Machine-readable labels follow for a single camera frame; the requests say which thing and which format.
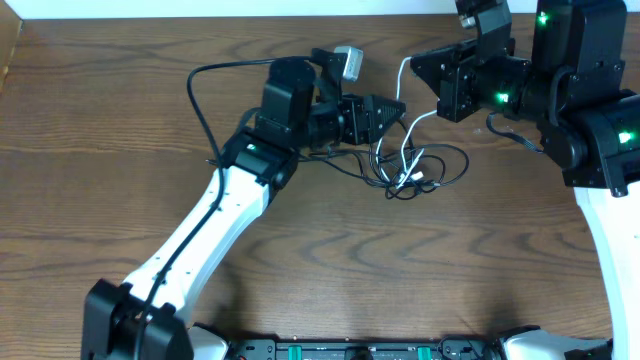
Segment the black cable barrel plug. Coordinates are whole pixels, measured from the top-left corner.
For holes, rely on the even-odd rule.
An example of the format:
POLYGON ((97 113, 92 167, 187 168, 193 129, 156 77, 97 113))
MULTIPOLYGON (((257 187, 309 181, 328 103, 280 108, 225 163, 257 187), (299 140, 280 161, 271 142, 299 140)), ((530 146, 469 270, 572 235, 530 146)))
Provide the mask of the black cable barrel plug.
POLYGON ((381 189, 387 200, 409 201, 452 185, 459 176, 447 178, 448 166, 443 156, 430 150, 457 150, 446 144, 415 145, 409 141, 399 150, 383 153, 376 146, 364 150, 346 150, 357 165, 356 172, 346 174, 362 180, 371 188, 381 189))

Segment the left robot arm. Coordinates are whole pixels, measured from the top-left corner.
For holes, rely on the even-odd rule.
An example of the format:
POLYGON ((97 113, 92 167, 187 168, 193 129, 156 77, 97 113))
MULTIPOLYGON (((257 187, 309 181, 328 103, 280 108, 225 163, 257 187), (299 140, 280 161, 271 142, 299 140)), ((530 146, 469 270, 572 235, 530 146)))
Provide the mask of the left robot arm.
POLYGON ((223 359, 228 343, 191 321, 237 238, 295 173, 304 150, 378 142, 404 103, 346 94, 360 64, 341 50, 268 61, 261 104, 224 145, 204 194, 169 239, 122 284, 98 281, 84 303, 85 359, 223 359))

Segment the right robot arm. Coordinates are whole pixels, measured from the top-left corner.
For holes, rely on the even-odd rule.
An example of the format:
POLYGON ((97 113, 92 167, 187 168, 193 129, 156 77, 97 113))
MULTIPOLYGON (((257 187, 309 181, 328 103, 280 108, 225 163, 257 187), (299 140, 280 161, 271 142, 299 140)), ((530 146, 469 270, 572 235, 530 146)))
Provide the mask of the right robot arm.
POLYGON ((523 326, 476 359, 635 359, 639 355, 639 96, 621 85, 623 0, 539 0, 532 53, 515 55, 504 1, 460 1, 474 39, 414 55, 410 66, 438 99, 441 118, 480 109, 535 123, 535 151, 573 189, 592 234, 608 298, 610 339, 523 326))

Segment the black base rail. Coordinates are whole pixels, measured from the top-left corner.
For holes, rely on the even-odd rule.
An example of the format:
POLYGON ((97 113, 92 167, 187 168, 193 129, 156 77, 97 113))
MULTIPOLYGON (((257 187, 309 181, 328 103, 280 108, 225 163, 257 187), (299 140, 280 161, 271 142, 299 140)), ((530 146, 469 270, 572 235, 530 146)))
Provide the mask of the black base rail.
POLYGON ((501 360, 491 342, 449 336, 426 341, 284 341, 231 343, 224 360, 501 360))

